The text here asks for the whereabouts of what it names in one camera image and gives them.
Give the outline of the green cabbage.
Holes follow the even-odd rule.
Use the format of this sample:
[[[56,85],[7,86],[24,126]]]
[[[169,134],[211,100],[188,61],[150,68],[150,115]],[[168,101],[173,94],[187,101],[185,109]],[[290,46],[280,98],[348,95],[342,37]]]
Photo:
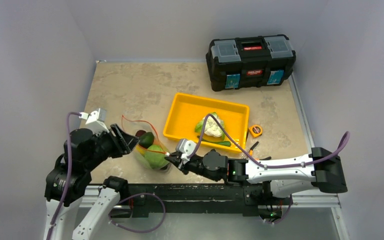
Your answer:
[[[157,144],[153,144],[147,148],[144,158],[154,170],[159,170],[169,164],[169,162],[165,160],[165,151]]]

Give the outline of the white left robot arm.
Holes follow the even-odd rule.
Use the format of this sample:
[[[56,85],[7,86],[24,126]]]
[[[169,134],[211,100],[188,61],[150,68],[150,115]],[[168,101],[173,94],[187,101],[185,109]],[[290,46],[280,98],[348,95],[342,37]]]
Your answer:
[[[46,176],[47,230],[45,240],[66,240],[72,236],[68,229],[73,224],[69,214],[78,210],[89,183],[91,172],[108,158],[130,154],[139,138],[124,132],[116,123],[109,131],[94,133],[87,128],[68,132],[64,152],[55,161],[53,170]]]

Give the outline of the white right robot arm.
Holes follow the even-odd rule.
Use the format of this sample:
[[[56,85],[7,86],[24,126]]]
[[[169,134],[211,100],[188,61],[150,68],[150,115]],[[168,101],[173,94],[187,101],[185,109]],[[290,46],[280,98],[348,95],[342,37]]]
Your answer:
[[[348,191],[339,152],[313,147],[311,153],[277,160],[229,158],[214,149],[204,156],[187,157],[185,151],[167,153],[165,160],[185,175],[192,172],[231,186],[250,186],[268,182],[260,196],[268,204],[294,193],[318,189],[326,194]]]

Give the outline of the dark green avocado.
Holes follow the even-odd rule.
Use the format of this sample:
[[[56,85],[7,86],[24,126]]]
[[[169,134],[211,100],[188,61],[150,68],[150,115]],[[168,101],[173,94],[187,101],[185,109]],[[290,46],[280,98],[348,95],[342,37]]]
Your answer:
[[[154,144],[155,136],[152,132],[145,132],[139,137],[139,145],[145,149],[148,149]]]

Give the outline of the clear orange zip bag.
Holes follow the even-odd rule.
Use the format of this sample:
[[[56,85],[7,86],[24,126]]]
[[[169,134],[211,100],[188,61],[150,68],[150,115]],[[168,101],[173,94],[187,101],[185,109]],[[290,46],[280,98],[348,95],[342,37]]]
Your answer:
[[[161,138],[158,134],[157,129],[152,125],[149,121],[146,120],[133,120],[133,119],[128,119],[124,115],[121,116],[121,127],[122,129],[127,132],[128,134],[131,134],[135,136],[135,133],[139,130],[144,130],[146,132],[152,132],[154,134],[154,145],[159,145],[163,151],[166,154],[169,152],[169,149],[164,145],[164,143],[161,141]],[[158,172],[167,172],[170,167],[171,163],[169,162],[168,165],[161,169],[152,169],[148,162],[145,159],[145,152],[147,149],[141,147],[139,144],[134,148],[133,154],[134,158],[146,169],[149,170],[154,170]]]

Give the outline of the dark red plum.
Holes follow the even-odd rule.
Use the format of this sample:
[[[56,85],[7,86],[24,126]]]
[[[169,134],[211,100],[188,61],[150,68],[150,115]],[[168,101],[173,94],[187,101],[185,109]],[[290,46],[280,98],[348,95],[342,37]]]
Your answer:
[[[138,130],[136,133],[135,133],[135,136],[136,137],[141,137],[142,135],[144,135],[146,133],[145,130]]]

